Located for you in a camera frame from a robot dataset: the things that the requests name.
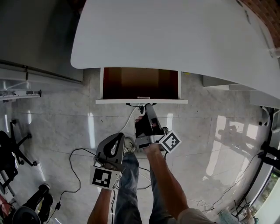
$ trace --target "forearm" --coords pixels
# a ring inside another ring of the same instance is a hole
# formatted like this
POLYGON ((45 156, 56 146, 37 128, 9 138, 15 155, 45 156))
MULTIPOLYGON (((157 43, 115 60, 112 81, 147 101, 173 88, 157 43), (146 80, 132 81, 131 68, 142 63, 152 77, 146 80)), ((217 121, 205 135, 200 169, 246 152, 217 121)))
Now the forearm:
POLYGON ((188 208, 184 191, 170 172, 159 150, 147 153, 147 158, 155 174, 167 210, 175 219, 178 219, 178 215, 188 208))
POLYGON ((107 224, 111 190, 101 189, 87 224, 107 224))

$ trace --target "hand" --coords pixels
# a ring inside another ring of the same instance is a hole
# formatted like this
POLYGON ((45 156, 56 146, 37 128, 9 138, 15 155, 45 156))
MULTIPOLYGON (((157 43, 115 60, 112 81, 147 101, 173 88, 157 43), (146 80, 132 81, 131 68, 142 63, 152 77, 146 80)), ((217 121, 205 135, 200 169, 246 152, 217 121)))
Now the hand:
MULTIPOLYGON (((136 123, 139 122, 142 118, 143 118, 143 116, 138 117, 138 119, 136 119, 135 122, 136 123)), ((160 153, 160 145, 152 143, 148 147, 144 148, 143 150, 146 154, 153 154, 153 153, 157 153, 157 152, 160 153)))

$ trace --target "marble floor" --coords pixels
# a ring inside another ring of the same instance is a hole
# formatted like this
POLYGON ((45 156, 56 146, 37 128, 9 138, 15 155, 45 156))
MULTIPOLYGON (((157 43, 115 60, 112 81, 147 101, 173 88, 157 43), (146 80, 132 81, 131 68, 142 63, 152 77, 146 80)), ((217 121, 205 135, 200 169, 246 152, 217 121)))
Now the marble floor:
MULTIPOLYGON (((16 138, 27 132, 33 138, 26 141, 22 151, 40 163, 37 167, 20 165, 19 174, 11 183, 15 198, 23 204, 37 191, 40 184, 51 186, 54 198, 51 214, 64 190, 76 190, 78 180, 70 169, 69 155, 75 148, 91 148, 111 134, 119 132, 133 108, 126 105, 97 105, 99 69, 85 71, 84 87, 79 90, 44 92, 41 98, 21 99, 13 103, 0 102, 0 129, 8 132, 6 120, 18 119, 16 138)), ((249 105, 246 91, 221 91, 202 87, 201 76, 182 73, 182 98, 187 105, 155 105, 162 126, 173 129, 182 144, 167 156, 167 163, 185 191, 190 207, 201 211, 212 207, 243 173, 250 160, 267 138, 268 129, 261 127, 261 109, 249 105)), ((134 137, 135 111, 124 133, 134 137)), ((141 153, 140 166, 149 168, 141 153)), ((73 168, 81 179, 81 190, 65 193, 61 208, 50 224, 85 224, 98 197, 98 188, 89 184, 93 157, 88 152, 76 151, 72 156, 73 168)), ((259 160, 255 158, 241 180, 215 210, 205 212, 212 220, 222 208, 230 208, 250 183, 259 160)), ((150 184, 149 173, 140 171, 139 187, 150 184)), ((152 209, 151 188, 138 190, 138 205, 144 224, 152 209)), ((108 223, 111 223, 109 212, 108 223)))

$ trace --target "jeans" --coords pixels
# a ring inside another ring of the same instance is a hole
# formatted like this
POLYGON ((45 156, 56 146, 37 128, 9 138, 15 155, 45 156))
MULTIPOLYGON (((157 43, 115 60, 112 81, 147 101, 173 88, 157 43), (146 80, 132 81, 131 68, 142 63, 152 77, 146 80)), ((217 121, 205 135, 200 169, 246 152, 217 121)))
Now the jeans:
MULTIPOLYGON (((119 192, 115 209, 114 224, 141 224, 137 201, 139 163, 132 153, 124 155, 122 164, 125 171, 119 181, 119 192)), ((154 195, 154 204, 150 224, 175 224, 176 220, 168 213, 160 196, 154 172, 150 167, 150 179, 154 195)))

